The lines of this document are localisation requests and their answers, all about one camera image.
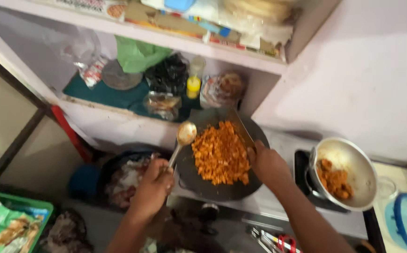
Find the hand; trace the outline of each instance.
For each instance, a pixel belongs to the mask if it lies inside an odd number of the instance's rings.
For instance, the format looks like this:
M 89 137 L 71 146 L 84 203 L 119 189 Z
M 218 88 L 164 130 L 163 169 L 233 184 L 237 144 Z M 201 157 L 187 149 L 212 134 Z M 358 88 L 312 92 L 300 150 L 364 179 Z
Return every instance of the hand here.
M 150 162 L 128 210 L 134 216 L 134 220 L 149 222 L 160 210 L 165 198 L 171 193 L 175 183 L 174 170 L 168 168 L 160 178 L 157 178 L 163 166 L 167 166 L 165 159 L 155 159 Z
M 263 184 L 271 188 L 280 180 L 291 180 L 292 176 L 285 160 L 273 149 L 268 149 L 264 144 L 255 141 L 257 153 L 252 148 L 247 149 L 250 164 L 253 172 Z

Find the black plastic bag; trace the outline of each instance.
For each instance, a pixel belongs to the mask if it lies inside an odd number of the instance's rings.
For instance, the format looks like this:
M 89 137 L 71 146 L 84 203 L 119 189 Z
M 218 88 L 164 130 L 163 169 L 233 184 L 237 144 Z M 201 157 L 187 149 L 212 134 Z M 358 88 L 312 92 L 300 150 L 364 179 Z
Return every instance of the black plastic bag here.
M 188 65 L 182 61 L 180 54 L 174 54 L 148 68 L 144 76 L 149 82 L 151 91 L 181 96 L 186 92 Z

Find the stove burner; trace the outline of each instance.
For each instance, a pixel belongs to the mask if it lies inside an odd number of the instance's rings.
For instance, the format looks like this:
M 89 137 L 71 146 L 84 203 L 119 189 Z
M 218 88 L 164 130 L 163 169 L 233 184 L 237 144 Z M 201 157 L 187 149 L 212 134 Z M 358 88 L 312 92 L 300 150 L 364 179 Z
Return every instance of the stove burner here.
M 328 199 L 321 198 L 321 194 L 317 192 L 309 173 L 305 173 L 308 165 L 310 153 L 308 151 L 298 150 L 294 153 L 294 177 L 296 179 L 296 184 L 300 190 L 307 196 L 308 200 L 315 206 L 336 211 L 348 213 L 346 210 Z

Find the teal cloth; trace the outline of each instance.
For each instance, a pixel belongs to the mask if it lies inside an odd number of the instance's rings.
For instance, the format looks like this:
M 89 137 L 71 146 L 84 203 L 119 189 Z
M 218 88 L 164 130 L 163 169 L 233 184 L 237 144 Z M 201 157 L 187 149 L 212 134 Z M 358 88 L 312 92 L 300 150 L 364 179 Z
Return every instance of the teal cloth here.
M 112 89 L 102 80 L 94 86 L 94 89 L 89 89 L 77 74 L 71 79 L 63 93 L 78 99 L 127 109 L 140 116 L 162 119 L 157 114 L 150 114 L 144 107 L 143 99 L 149 93 L 149 85 L 145 78 L 136 87 L 129 90 Z M 202 109 L 199 99 L 190 100 L 186 95 L 182 96 L 181 103 L 179 117 L 174 122 L 181 123 L 187 120 L 191 109 Z

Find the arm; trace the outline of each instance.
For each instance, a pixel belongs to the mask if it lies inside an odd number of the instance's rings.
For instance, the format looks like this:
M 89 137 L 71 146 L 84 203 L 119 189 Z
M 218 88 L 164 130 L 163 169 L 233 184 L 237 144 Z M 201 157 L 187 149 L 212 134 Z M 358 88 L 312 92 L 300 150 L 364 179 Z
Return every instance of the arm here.
M 139 252 L 143 246 L 147 224 L 160 210 L 174 187 L 172 168 L 168 168 L 157 179 L 162 166 L 167 166 L 167 160 L 156 159 L 150 163 L 106 253 L 134 253 Z
M 252 149 L 248 150 L 252 169 L 285 208 L 303 252 L 354 253 L 347 241 L 319 214 L 294 183 L 285 160 L 275 150 L 267 149 L 261 141 L 256 141 L 255 147 L 257 154 Z

